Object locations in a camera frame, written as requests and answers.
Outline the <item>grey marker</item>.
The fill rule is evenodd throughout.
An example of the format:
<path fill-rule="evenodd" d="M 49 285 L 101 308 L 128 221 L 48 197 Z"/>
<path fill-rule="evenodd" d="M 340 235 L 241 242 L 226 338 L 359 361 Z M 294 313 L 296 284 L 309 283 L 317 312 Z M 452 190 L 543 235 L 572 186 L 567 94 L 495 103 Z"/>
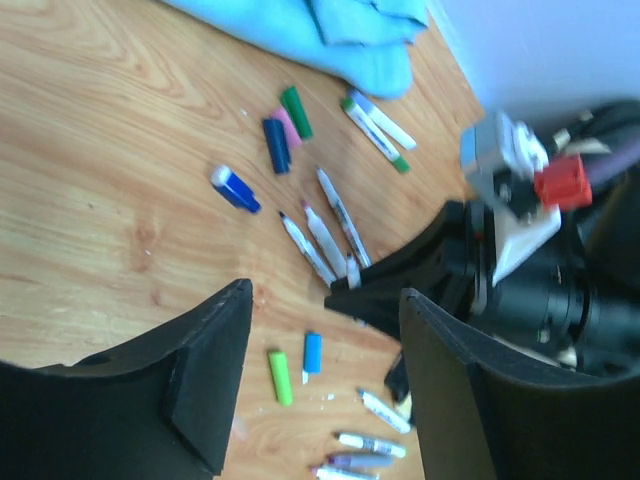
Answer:
<path fill-rule="evenodd" d="M 375 469 L 391 467 L 394 457 L 378 453 L 343 452 L 329 455 L 327 462 L 337 468 Z"/>

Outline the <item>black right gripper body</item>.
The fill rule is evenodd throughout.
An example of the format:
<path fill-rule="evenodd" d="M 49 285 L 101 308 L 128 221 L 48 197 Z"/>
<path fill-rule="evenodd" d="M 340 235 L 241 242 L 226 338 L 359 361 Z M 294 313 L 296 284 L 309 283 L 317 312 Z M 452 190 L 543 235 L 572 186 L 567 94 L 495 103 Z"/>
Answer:
<path fill-rule="evenodd" d="M 584 373 L 639 367 L 639 202 L 607 199 L 563 225 L 498 282 L 494 219 L 466 205 L 471 279 L 452 314 L 489 336 Z"/>

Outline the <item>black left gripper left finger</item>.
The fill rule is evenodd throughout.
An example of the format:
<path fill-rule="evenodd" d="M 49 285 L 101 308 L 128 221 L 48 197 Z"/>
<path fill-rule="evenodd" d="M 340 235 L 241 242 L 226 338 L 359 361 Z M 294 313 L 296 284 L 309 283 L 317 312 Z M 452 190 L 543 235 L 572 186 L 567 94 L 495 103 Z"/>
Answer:
<path fill-rule="evenodd" d="M 1 366 L 5 479 L 211 479 L 223 468 L 251 329 L 238 279 L 72 366 Z"/>

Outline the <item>blue pen cap with eraser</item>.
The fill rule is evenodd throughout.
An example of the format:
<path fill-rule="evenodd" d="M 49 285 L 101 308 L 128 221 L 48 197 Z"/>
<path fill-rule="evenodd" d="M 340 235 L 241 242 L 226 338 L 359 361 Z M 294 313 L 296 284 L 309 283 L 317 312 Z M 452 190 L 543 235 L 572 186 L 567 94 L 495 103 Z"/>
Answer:
<path fill-rule="evenodd" d="M 210 175 L 210 182 L 213 188 L 235 208 L 251 214 L 260 212 L 261 204 L 256 199 L 254 191 L 228 166 L 216 167 Z"/>

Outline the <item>pink cap marker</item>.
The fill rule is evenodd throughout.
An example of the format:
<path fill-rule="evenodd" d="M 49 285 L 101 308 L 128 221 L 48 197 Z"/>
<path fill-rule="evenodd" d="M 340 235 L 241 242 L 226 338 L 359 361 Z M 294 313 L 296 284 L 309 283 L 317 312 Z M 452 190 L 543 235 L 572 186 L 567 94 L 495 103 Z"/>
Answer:
<path fill-rule="evenodd" d="M 379 480 L 377 475 L 369 475 L 328 465 L 313 467 L 311 472 L 321 480 Z"/>

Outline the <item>dark blue marker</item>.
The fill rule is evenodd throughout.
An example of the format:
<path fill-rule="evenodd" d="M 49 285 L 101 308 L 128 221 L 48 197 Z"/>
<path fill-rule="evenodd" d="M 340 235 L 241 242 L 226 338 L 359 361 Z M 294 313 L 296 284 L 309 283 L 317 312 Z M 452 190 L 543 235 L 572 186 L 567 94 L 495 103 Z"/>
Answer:
<path fill-rule="evenodd" d="M 313 268 L 315 273 L 321 278 L 321 280 L 330 287 L 336 280 L 335 274 L 326 265 L 324 260 L 320 257 L 315 247 L 305 237 L 299 227 L 282 211 L 278 211 L 282 224 L 287 231 L 289 237 L 295 243 L 296 247 L 307 260 L 309 265 Z"/>

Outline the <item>dark green pen cap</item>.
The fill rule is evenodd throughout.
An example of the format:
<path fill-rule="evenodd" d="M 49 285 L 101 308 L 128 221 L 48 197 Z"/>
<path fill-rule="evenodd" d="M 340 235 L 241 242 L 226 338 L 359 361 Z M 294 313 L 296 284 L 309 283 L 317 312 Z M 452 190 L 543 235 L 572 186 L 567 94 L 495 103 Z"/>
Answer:
<path fill-rule="evenodd" d="M 300 138 L 311 139 L 313 130 L 297 88 L 293 85 L 286 88 L 280 95 L 280 102 L 288 112 Z"/>

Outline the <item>teal pen cap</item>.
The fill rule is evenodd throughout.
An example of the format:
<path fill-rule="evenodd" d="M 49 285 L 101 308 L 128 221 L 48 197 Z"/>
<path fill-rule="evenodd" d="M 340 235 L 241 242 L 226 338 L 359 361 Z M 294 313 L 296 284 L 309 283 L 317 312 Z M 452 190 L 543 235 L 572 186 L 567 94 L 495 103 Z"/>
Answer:
<path fill-rule="evenodd" d="M 322 372 L 323 337 L 308 331 L 304 338 L 304 357 L 302 367 L 302 383 L 306 385 L 311 375 Z"/>

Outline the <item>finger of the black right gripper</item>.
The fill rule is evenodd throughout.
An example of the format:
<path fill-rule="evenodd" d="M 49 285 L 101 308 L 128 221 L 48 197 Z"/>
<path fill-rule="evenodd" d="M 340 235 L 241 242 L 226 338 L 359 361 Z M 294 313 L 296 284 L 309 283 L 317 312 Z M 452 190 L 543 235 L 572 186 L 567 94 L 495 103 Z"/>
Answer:
<path fill-rule="evenodd" d="M 324 307 L 398 340 L 401 291 L 413 288 L 459 320 L 469 316 L 475 276 L 473 202 L 449 200 L 414 239 L 363 269 L 361 285 L 332 283 Z"/>

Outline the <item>pink end marker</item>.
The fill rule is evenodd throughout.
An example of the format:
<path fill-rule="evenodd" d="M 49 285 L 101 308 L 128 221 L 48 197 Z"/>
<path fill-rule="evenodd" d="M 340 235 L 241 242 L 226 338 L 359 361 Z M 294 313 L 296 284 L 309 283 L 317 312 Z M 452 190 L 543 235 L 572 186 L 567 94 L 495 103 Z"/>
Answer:
<path fill-rule="evenodd" d="M 336 274 L 336 277 L 345 277 L 347 274 L 346 259 L 325 222 L 306 200 L 301 200 L 301 206 L 307 218 L 308 229 L 324 253 L 325 258 Z"/>

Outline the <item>dark green cap marker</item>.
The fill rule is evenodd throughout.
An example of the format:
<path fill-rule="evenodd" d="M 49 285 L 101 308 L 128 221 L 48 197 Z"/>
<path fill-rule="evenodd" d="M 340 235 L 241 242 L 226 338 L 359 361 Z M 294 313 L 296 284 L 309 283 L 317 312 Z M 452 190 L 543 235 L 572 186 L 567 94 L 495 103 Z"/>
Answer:
<path fill-rule="evenodd" d="M 353 220 L 350 217 L 347 208 L 331 182 L 326 172 L 316 167 L 316 176 L 320 183 L 320 186 L 325 194 L 327 202 L 334 212 L 339 225 L 341 226 L 346 239 L 351 247 L 353 253 L 356 255 L 357 260 L 363 268 L 367 268 L 372 265 L 371 259 L 364 247 L 362 239 L 355 227 Z"/>

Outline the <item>light green pen cap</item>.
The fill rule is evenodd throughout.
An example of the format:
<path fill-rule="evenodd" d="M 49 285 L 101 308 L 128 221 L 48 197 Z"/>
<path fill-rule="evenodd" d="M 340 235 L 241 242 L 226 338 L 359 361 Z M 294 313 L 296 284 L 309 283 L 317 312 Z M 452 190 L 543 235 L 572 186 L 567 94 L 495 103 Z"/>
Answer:
<path fill-rule="evenodd" d="M 268 353 L 268 360 L 277 401 L 282 406 L 291 406 L 293 389 L 287 355 L 283 351 L 272 350 Z"/>

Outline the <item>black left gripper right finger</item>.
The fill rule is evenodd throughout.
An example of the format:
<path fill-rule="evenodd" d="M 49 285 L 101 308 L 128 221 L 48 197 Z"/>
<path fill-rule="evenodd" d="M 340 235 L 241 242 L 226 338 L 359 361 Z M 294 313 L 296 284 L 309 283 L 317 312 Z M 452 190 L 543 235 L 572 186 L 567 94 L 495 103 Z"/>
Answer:
<path fill-rule="evenodd" d="M 426 478 L 638 478 L 638 373 L 543 363 L 414 289 L 399 320 Z"/>

